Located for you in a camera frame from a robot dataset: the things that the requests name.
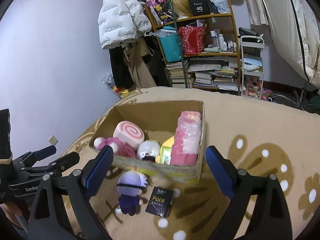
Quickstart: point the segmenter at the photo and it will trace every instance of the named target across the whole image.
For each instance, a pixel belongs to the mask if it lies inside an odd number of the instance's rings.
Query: white rolling cart
[[[247,41],[243,41],[244,38],[252,38],[254,40],[256,40],[257,42],[247,42]],[[264,39],[262,37],[256,37],[256,36],[241,36],[240,38],[240,46],[241,46],[241,54],[242,54],[242,59],[244,58],[244,53],[243,53],[243,47],[251,47],[251,48],[257,48],[260,49],[260,57],[262,58],[262,68],[264,67],[264,48],[265,48],[265,43],[264,43]],[[241,89],[241,95],[244,97],[248,97],[248,98],[256,98],[256,99],[261,99],[262,97],[262,93],[263,93],[263,78],[264,78],[264,72],[257,72],[257,71],[247,71],[244,70],[242,67],[242,89]],[[244,93],[244,76],[248,75],[248,76],[255,76],[257,77],[257,80],[261,80],[261,88],[260,88],[260,96],[259,97],[255,97],[255,96],[249,96],[246,95]]]

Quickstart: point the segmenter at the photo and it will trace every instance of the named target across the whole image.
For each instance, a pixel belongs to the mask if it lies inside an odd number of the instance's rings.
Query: teal bag
[[[164,29],[175,30],[175,28],[164,26]],[[159,38],[165,59],[168,63],[180,61],[181,55],[178,45],[177,35],[171,35],[165,38]]]

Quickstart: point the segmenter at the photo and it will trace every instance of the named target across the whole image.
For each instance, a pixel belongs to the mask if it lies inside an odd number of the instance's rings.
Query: white puffer jacket
[[[151,23],[137,0],[103,0],[98,24],[103,49],[125,47],[151,31]]]

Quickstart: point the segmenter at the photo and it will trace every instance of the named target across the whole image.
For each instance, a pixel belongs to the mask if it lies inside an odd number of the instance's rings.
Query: white dot
[[[166,228],[168,226],[169,222],[167,221],[167,219],[165,218],[161,218],[159,221],[158,221],[158,226],[160,228]]]
[[[262,156],[267,158],[269,156],[268,150],[266,150],[266,149],[262,150]]]
[[[286,180],[283,180],[280,182],[280,186],[281,186],[282,191],[285,192],[288,189],[289,184]]]
[[[281,171],[282,171],[282,172],[286,172],[287,170],[288,170],[287,165],[281,164]]]
[[[173,240],[185,240],[186,236],[187,234],[185,233],[185,231],[180,230],[173,234]]]
[[[180,197],[180,194],[181,194],[181,192],[178,188],[173,189],[173,196],[174,197]]]
[[[243,140],[242,140],[242,139],[239,139],[239,140],[237,141],[237,148],[238,148],[238,149],[241,149],[242,146],[243,146]]]
[[[317,196],[317,191],[313,188],[309,194],[309,202],[312,203],[313,201],[315,201],[316,196]]]

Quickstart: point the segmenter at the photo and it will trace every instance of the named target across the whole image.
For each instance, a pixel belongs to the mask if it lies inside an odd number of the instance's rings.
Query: pink spiral pattern
[[[142,139],[144,137],[143,131],[134,123],[129,121],[122,121],[119,129],[121,132],[125,132],[135,139]]]

